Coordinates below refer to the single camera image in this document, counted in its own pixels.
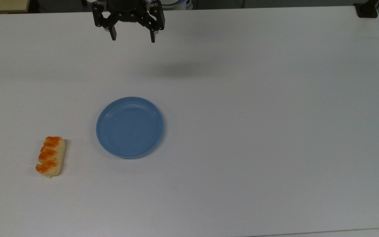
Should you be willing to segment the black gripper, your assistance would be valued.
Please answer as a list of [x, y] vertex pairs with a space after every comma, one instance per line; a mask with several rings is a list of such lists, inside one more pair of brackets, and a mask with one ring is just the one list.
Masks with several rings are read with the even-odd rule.
[[[110, 12], [104, 17], [103, 12]], [[110, 33], [111, 39], [117, 39], [115, 25], [118, 21], [138, 22], [149, 29], [151, 42], [156, 34], [164, 30], [164, 11], [160, 1], [149, 4], [145, 0], [107, 0], [106, 3], [92, 3], [94, 24]]]

